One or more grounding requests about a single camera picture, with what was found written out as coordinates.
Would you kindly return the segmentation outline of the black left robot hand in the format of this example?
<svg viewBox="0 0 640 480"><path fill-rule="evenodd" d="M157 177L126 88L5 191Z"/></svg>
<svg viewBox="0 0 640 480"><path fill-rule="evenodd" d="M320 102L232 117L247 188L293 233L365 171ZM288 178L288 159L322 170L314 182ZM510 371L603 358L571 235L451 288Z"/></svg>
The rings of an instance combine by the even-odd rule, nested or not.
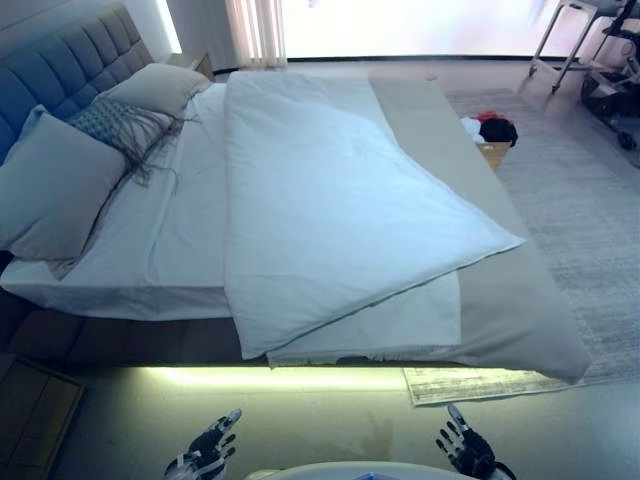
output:
<svg viewBox="0 0 640 480"><path fill-rule="evenodd" d="M231 430L241 416L242 410L236 409L212 423L169 463L163 478L224 479L227 460L235 453L236 435Z"/></svg>

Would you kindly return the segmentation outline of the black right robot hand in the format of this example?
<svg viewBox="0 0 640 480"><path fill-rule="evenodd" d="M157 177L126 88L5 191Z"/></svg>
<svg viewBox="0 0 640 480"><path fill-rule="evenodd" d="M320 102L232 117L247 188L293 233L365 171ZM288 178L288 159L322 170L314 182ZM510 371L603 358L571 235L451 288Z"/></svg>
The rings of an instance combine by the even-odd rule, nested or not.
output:
<svg viewBox="0 0 640 480"><path fill-rule="evenodd" d="M516 480L515 473L496 458L490 444L471 427L461 411L453 403L446 408L450 420L439 430L435 443L450 464L460 474L475 479Z"/></svg>

